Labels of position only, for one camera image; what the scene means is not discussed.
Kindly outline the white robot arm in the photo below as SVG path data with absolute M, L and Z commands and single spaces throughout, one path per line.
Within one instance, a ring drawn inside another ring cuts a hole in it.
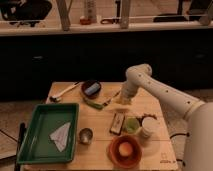
M 163 101 L 188 123 L 182 171 L 213 171 L 213 102 L 204 102 L 151 77 L 149 64 L 126 70 L 118 102 L 129 105 L 139 88 Z

